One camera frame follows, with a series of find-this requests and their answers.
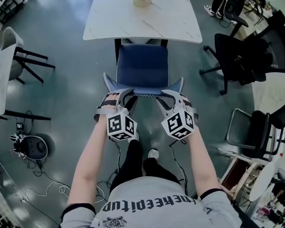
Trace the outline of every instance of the hand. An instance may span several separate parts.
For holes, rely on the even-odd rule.
[[[105,101],[118,101],[119,99],[119,94],[115,94],[115,95],[109,95]],[[102,109],[115,109],[115,105],[103,105],[101,107]],[[98,123],[105,125],[106,127],[106,115],[99,115],[99,121]]]

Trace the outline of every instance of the forearm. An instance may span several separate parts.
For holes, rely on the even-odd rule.
[[[219,188],[219,182],[199,128],[196,127],[195,133],[188,138],[195,187],[198,196],[201,196],[207,190]]]
[[[97,176],[106,137],[106,121],[100,120],[96,124],[76,166],[68,204],[94,204]]]

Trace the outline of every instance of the shoe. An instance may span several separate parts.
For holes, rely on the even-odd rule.
[[[223,18],[223,15],[217,11],[217,13],[215,14],[215,16],[218,18],[218,19],[222,19]]]
[[[148,153],[148,158],[154,158],[158,160],[160,157],[160,152],[157,149],[151,149]]]
[[[137,140],[137,141],[139,141],[139,134],[138,134],[138,132],[136,132],[135,137],[129,138],[129,139],[128,139],[128,142],[130,143],[132,140]]]
[[[211,6],[205,5],[205,6],[204,6],[204,9],[207,11],[207,13],[208,13],[211,17],[213,17],[213,16],[215,15],[215,12],[212,11]]]

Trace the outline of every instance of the concrete floor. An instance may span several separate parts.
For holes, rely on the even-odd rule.
[[[24,40],[25,49],[49,57],[48,62],[56,66],[50,68],[31,65],[43,79],[42,85],[26,71],[21,78],[27,83],[10,81],[7,95],[8,110],[49,116],[52,120],[35,121],[33,133],[45,134],[52,139],[51,155],[43,170],[57,180],[71,185],[80,154],[93,130],[94,111],[107,93],[102,73],[115,75],[114,41],[112,39],[84,41],[82,39],[85,22],[93,0],[29,0],[6,26],[11,26]],[[221,96],[223,80],[220,74],[211,73],[200,77],[199,69],[216,66],[215,58],[203,51],[203,45],[214,46],[216,33],[230,34],[232,27],[223,28],[216,18],[204,11],[204,4],[212,0],[190,0],[194,8],[203,43],[201,45],[169,41],[170,82],[181,76],[185,78],[183,94],[197,108],[199,127],[207,149],[214,162],[218,176],[225,171],[227,159],[218,155],[216,147],[225,140],[230,114],[234,108],[248,113],[254,110],[251,85],[241,87],[238,83],[229,84],[228,95]],[[0,161],[14,182],[22,189],[32,188],[44,194],[51,183],[45,176],[37,178],[26,164],[13,153],[9,135],[16,131],[15,118],[0,120]],[[179,179],[181,172],[172,159],[168,147],[173,139],[168,137],[160,122],[162,115],[151,98],[140,98],[134,113],[138,122],[144,153],[152,147],[161,152],[159,163],[173,172]],[[28,129],[30,120],[26,121]],[[121,163],[125,158],[127,143],[122,148]],[[188,176],[189,195],[195,192],[190,167],[189,147],[180,143],[174,147],[175,155]],[[105,181],[116,169],[118,150],[107,141],[99,181]],[[13,185],[7,175],[0,177],[6,188],[2,190],[11,209],[18,216],[23,227],[54,228],[57,225],[28,204],[15,197]],[[101,184],[106,196],[108,189]],[[51,187],[47,197],[38,197],[27,191],[32,204],[45,212],[57,223],[66,206],[67,198],[58,192],[58,186]],[[99,210],[105,203],[96,204]]]

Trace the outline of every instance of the black office chair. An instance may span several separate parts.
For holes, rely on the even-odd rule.
[[[232,120],[236,111],[240,111],[241,113],[250,117],[250,125],[248,130],[248,136],[245,141],[245,144],[240,144],[237,142],[233,142],[230,140],[230,130],[232,126]],[[267,144],[270,138],[271,128],[273,126],[273,136],[271,142],[271,151],[267,151]],[[281,129],[280,136],[277,137],[276,128]],[[250,158],[258,158],[265,161],[271,161],[272,155],[277,155],[278,150],[280,148],[282,137],[285,128],[285,105],[282,106],[279,110],[272,114],[265,114],[261,111],[255,111],[252,113],[252,116],[243,112],[240,109],[235,109],[232,113],[228,133],[226,136],[227,143],[245,148],[243,154]],[[269,154],[269,158],[264,158],[265,154]]]
[[[238,22],[234,29],[236,32],[241,24],[243,22]],[[217,52],[204,46],[204,50],[209,50],[217,58],[219,66],[207,71],[200,70],[199,73],[203,75],[222,70],[225,90],[220,91],[221,95],[227,93],[229,80],[246,85],[266,81],[266,73],[285,73],[285,26],[269,26],[264,32],[249,36],[245,41],[216,34],[215,48]]]

